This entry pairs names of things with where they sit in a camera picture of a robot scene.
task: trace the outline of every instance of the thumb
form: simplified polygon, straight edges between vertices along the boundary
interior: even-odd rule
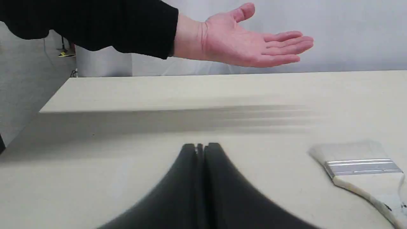
[[[230,15],[236,20],[236,22],[241,22],[251,18],[254,15],[254,4],[246,3],[237,9],[230,11]]]

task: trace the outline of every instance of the black sleeve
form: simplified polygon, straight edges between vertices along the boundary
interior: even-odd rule
[[[165,59],[178,10],[160,0],[0,0],[0,20],[23,39],[44,38],[53,29],[90,51],[113,46]]]

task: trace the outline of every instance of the white backdrop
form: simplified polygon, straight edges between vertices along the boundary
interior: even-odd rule
[[[195,20],[232,10],[247,0],[165,0]],[[273,72],[407,69],[405,0],[252,0],[256,14],[245,28],[278,33],[300,30],[314,37],[301,62],[256,69],[132,54],[132,72],[140,75],[205,75]]]

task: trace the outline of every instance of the human hand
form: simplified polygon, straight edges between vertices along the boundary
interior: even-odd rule
[[[274,35],[247,31],[239,26],[238,23],[251,18],[254,11],[254,4],[246,3],[205,22],[180,15],[175,56],[263,68],[298,62],[298,54],[313,46],[313,38],[299,31]]]

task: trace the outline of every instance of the palm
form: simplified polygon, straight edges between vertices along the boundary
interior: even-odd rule
[[[298,31],[277,35],[247,31],[238,22],[252,17],[254,5],[245,4],[206,21],[203,50],[208,59],[247,67],[273,67],[298,62],[300,54],[313,46],[311,37]]]

